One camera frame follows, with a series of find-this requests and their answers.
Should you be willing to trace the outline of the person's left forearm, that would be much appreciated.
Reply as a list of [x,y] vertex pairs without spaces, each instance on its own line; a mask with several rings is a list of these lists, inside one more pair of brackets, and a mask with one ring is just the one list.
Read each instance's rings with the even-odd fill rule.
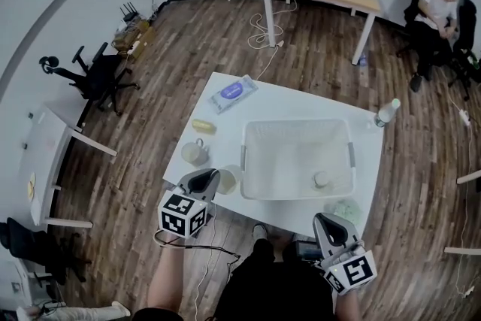
[[184,252],[164,248],[147,293],[147,306],[177,313],[183,297]]

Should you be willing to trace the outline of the small beige cup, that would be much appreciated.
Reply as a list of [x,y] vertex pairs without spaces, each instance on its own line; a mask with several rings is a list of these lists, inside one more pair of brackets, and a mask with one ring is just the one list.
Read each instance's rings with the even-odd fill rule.
[[217,192],[222,195],[233,193],[241,181],[242,172],[238,165],[226,165],[218,170],[220,175]]

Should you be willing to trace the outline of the person's right forearm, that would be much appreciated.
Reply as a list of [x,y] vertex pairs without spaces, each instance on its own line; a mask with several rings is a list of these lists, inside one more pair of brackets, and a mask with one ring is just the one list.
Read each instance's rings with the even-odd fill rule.
[[358,293],[353,290],[336,299],[335,317],[337,321],[362,321]]

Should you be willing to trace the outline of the wet wipes packet purple label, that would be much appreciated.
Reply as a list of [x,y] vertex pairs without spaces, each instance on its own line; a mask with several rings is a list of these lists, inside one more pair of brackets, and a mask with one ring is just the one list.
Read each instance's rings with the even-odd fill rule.
[[258,86],[249,75],[238,78],[234,83],[225,86],[212,95],[208,101],[217,114],[229,110],[237,103],[252,95],[258,90]]

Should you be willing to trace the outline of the grey cup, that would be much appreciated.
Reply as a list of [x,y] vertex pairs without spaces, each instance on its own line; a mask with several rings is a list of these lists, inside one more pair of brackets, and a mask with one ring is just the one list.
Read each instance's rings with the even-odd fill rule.
[[311,187],[316,190],[326,188],[330,183],[329,174],[326,171],[317,171],[312,176]]

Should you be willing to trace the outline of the black router with antennas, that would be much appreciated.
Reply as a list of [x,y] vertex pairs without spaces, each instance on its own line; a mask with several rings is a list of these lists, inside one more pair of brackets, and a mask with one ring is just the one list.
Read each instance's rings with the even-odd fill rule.
[[131,2],[123,3],[120,10],[123,13],[123,21],[125,23],[130,22],[138,15],[138,11]]

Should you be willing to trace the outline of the white desk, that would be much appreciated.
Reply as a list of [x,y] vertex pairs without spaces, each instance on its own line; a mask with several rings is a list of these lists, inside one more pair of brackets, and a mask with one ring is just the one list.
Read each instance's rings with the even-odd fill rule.
[[481,178],[481,169],[478,170],[478,171],[475,171],[473,173],[470,173],[468,175],[465,175],[465,176],[462,176],[462,177],[458,177],[457,180],[456,180],[456,183],[458,185],[460,184],[463,184],[463,183],[467,183],[467,182],[470,182],[472,180],[476,180],[478,178]]
[[450,254],[481,256],[481,248],[445,247],[443,251]]

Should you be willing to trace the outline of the clear water bottle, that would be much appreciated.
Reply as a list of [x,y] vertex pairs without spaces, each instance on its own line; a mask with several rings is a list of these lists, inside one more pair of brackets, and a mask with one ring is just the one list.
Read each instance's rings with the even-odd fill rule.
[[393,119],[400,106],[401,102],[397,98],[392,99],[389,103],[382,106],[374,117],[375,125],[384,127]]

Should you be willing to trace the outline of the black device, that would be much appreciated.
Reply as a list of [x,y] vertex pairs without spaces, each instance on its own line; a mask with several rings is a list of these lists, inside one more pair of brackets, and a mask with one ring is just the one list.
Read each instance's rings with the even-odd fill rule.
[[322,251],[318,248],[316,242],[313,241],[296,241],[296,254],[303,260],[318,260],[322,258]]

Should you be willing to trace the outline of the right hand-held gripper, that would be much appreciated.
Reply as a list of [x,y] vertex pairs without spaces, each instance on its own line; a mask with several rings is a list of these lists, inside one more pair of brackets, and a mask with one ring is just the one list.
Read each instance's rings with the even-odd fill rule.
[[[321,268],[334,292],[345,295],[377,277],[374,255],[363,242],[356,242],[359,235],[350,221],[330,213],[317,213],[313,228],[322,254],[330,256],[321,262]],[[334,254],[336,248],[345,249]]]

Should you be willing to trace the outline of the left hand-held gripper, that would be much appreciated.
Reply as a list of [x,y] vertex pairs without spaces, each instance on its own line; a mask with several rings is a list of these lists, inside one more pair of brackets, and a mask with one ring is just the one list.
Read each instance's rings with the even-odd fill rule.
[[177,187],[184,195],[167,190],[159,202],[159,228],[185,239],[194,236],[206,225],[209,207],[205,202],[214,199],[219,182],[220,172],[214,168],[196,170],[182,177]]

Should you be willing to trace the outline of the grey mug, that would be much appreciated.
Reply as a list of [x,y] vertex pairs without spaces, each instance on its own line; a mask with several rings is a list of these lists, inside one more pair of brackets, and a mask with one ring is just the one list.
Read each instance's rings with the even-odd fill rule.
[[209,159],[208,150],[201,138],[183,145],[181,156],[184,161],[194,166],[200,166]]

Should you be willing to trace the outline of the person's black clothing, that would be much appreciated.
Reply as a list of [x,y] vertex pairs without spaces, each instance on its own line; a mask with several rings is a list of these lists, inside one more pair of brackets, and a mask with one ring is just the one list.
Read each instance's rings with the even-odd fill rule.
[[[271,242],[255,242],[205,321],[337,321],[330,286],[318,270],[296,259],[294,251],[288,246],[284,262],[275,262]],[[184,319],[179,311],[146,306],[132,321]]]

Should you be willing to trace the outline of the green crumpled cloth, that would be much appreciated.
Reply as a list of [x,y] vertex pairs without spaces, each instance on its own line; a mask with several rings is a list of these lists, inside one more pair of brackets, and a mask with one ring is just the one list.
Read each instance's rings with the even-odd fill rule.
[[363,215],[363,210],[359,207],[358,203],[351,198],[343,198],[327,203],[324,211],[350,221],[354,226],[358,226],[361,223]]

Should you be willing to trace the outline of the white plastic basket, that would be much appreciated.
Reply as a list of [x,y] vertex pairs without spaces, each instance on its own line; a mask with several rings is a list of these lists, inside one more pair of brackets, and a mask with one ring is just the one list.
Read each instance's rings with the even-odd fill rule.
[[[355,152],[345,120],[251,121],[244,127],[241,195],[259,201],[337,198],[355,189]],[[326,171],[329,185],[311,187]]]

